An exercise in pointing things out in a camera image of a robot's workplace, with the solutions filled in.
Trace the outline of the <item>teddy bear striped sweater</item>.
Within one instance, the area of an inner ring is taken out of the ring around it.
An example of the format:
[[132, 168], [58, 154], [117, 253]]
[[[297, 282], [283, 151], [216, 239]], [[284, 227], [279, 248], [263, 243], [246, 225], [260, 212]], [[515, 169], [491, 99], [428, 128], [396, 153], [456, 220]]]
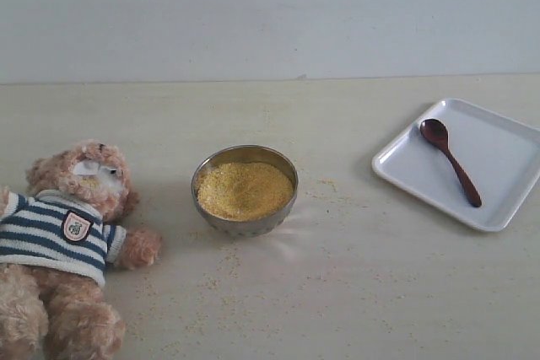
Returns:
[[105, 301], [105, 270], [156, 261], [161, 236], [127, 229], [138, 204], [127, 161], [94, 140], [37, 159], [28, 188], [1, 190], [1, 356], [111, 359], [125, 323]]

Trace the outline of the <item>steel bowl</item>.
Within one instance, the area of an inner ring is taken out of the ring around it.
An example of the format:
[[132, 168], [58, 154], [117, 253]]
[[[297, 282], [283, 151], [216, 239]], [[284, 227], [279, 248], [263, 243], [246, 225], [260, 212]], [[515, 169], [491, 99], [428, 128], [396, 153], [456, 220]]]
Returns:
[[[282, 171], [293, 183], [293, 197], [282, 209], [255, 221], [236, 222], [215, 217], [200, 206], [197, 200], [197, 192], [205, 175], [221, 164], [251, 162], [271, 164]], [[199, 164], [191, 180], [192, 199], [202, 218], [211, 227], [234, 237], [255, 237], [274, 230], [290, 214], [298, 195], [298, 187], [299, 176], [294, 164], [288, 157], [270, 147], [254, 144], [236, 145], [213, 153]]]

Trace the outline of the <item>yellow-brown granular powder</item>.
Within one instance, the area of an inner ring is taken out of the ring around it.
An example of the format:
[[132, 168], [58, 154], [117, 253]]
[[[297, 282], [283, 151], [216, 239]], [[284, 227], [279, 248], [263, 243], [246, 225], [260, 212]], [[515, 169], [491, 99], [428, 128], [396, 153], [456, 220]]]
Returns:
[[291, 180], [271, 164], [226, 163], [205, 175], [197, 200], [215, 217], [247, 222], [279, 211], [293, 194]]

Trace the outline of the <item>dark red wooden spoon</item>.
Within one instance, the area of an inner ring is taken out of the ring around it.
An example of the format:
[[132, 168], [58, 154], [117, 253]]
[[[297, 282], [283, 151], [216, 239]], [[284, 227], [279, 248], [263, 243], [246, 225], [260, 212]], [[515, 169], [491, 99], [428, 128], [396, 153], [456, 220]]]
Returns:
[[425, 119], [420, 123], [419, 130], [424, 140], [439, 149], [448, 159], [469, 204], [472, 207], [481, 207], [483, 202], [476, 186], [449, 148], [449, 132], [443, 122], [435, 118]]

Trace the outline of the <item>white square plastic tray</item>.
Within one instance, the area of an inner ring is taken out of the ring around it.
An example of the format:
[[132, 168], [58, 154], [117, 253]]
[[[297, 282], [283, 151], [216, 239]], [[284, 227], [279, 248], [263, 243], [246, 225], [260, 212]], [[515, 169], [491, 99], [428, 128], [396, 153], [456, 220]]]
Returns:
[[[449, 146], [477, 187], [481, 207], [466, 199], [450, 162], [420, 133], [441, 121]], [[430, 106], [372, 159], [382, 179], [477, 231], [503, 230], [539, 178], [539, 130], [462, 99]]]

